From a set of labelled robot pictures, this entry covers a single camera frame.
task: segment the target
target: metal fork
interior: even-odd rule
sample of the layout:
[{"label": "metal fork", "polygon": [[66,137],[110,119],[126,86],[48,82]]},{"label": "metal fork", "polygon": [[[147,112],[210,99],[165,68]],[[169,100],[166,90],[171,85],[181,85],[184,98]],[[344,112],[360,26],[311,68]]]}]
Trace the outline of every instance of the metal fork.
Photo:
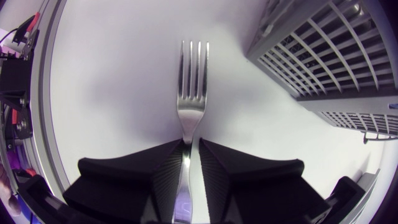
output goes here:
[{"label": "metal fork", "polygon": [[174,206],[174,223],[191,223],[192,197],[189,189],[189,167],[192,148],[193,133],[205,113],[207,93],[207,68],[209,57],[209,43],[206,43],[205,64],[203,67],[203,81],[200,86],[200,51],[201,42],[198,43],[198,54],[195,68],[195,86],[192,78],[192,41],[189,48],[188,74],[185,81],[184,72],[184,41],[181,44],[180,69],[178,73],[177,113],[183,129],[182,166],[180,185]]},{"label": "metal fork", "polygon": [[189,48],[188,75],[187,82],[184,77],[184,41],[181,44],[180,70],[178,75],[178,97],[177,113],[183,128],[183,140],[186,144],[191,144],[193,133],[195,132],[206,108],[207,92],[207,61],[209,57],[209,43],[206,43],[205,65],[203,68],[203,83],[201,94],[199,89],[200,74],[200,50],[201,42],[198,43],[198,55],[195,68],[195,86],[192,79],[192,41]]}]

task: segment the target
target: white surface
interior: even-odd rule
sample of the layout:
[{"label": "white surface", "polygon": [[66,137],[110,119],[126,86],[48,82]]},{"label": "white surface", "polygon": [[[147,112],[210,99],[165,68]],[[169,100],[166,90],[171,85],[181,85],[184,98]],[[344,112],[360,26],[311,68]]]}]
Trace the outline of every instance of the white surface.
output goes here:
[{"label": "white surface", "polygon": [[0,10],[0,28],[12,30],[39,11],[44,0],[7,0]]},{"label": "white surface", "polygon": [[368,203],[366,204],[357,223],[370,223],[379,209],[384,196],[391,185],[392,178],[398,166],[398,141],[389,141],[384,144],[380,162],[380,173]]},{"label": "white surface", "polygon": [[[2,28],[0,28],[0,38],[3,38],[5,35],[7,35],[9,33],[9,30],[4,30]],[[22,48],[24,48],[25,44],[21,43],[21,44],[16,44],[12,42],[12,38],[14,38],[14,33],[8,35],[1,43],[0,43],[0,47],[3,46],[7,46],[12,50],[15,50],[16,52],[21,52]]]},{"label": "white surface", "polygon": [[[68,178],[83,157],[119,157],[182,137],[177,117],[181,40],[210,41],[208,101],[197,136],[267,159],[305,163],[327,197],[344,175],[375,173],[381,142],[333,128],[248,62],[264,1],[68,0],[52,60],[52,118]],[[193,222],[209,222],[197,148]]]}]

